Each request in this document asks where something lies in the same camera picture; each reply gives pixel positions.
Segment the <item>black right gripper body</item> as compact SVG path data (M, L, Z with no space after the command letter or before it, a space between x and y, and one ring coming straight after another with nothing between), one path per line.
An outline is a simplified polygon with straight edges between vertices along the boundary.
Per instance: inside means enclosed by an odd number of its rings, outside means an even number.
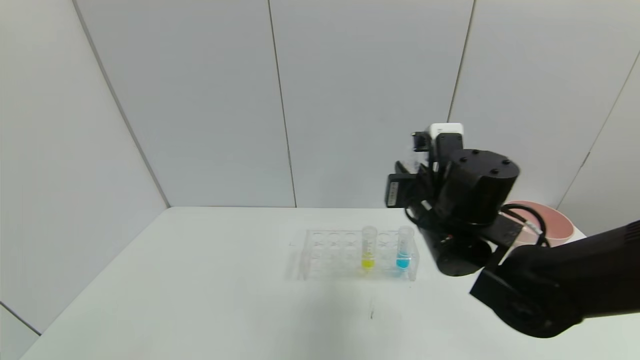
M411 172L403 162L396 161L394 173L387 177L384 202L387 208L409 208L432 199L432 169L421 163Z

